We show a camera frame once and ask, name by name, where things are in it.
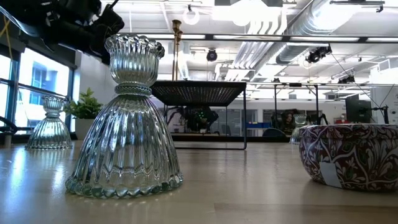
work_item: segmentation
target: patterned ceramic bowl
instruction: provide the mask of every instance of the patterned ceramic bowl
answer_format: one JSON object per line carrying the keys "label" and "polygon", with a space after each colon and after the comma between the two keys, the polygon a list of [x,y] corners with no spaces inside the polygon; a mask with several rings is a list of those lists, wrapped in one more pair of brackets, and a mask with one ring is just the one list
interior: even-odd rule
{"label": "patterned ceramic bowl", "polygon": [[314,181],[351,190],[398,190],[397,125],[307,126],[300,136],[300,157]]}

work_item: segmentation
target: potted plant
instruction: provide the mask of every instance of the potted plant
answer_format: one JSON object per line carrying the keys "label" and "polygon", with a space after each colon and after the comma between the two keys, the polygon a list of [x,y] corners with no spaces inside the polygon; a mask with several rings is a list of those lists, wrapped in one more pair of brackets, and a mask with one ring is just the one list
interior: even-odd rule
{"label": "potted plant", "polygon": [[71,100],[64,108],[64,112],[74,115],[75,132],[79,140],[84,140],[102,107],[102,104],[92,97],[93,93],[94,91],[88,88],[86,93],[80,93],[77,103]]}

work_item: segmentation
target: brass pipe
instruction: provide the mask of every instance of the brass pipe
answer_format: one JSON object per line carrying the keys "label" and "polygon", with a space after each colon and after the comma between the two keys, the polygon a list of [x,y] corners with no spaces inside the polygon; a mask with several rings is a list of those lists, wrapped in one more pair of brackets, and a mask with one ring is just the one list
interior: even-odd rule
{"label": "brass pipe", "polygon": [[177,50],[176,50],[177,56],[176,56],[176,62],[175,62],[175,81],[178,81],[178,52],[180,51],[179,50],[179,46],[180,46],[180,41],[181,41],[182,34],[183,34],[182,31],[179,31],[177,33],[177,44],[176,44],[177,45]]}
{"label": "brass pipe", "polygon": [[178,57],[178,43],[179,43],[179,40],[181,40],[181,35],[180,35],[180,38],[178,40],[178,34],[181,32],[181,30],[180,30],[181,21],[174,19],[174,20],[172,20],[172,23],[173,23],[173,31],[174,31],[172,81],[177,81],[177,74],[175,74],[175,71],[176,71],[176,66],[178,65],[176,63],[178,61],[178,58],[176,58],[176,57]]}

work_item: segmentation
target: perforated tabletop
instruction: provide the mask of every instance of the perforated tabletop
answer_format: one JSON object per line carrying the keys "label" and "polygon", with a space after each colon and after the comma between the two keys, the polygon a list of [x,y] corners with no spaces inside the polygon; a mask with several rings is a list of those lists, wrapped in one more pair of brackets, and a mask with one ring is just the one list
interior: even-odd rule
{"label": "perforated tabletop", "polygon": [[167,106],[228,106],[246,82],[157,81],[151,89]]}

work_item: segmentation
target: green plant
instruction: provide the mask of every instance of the green plant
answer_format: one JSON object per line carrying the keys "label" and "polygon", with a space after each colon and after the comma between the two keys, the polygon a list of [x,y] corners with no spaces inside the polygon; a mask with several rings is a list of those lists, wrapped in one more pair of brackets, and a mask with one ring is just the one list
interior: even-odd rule
{"label": "green plant", "polygon": [[80,93],[80,99],[77,103],[73,100],[63,109],[64,112],[74,115],[78,119],[95,119],[101,110],[102,104],[92,97],[94,91],[90,88],[86,93]]}

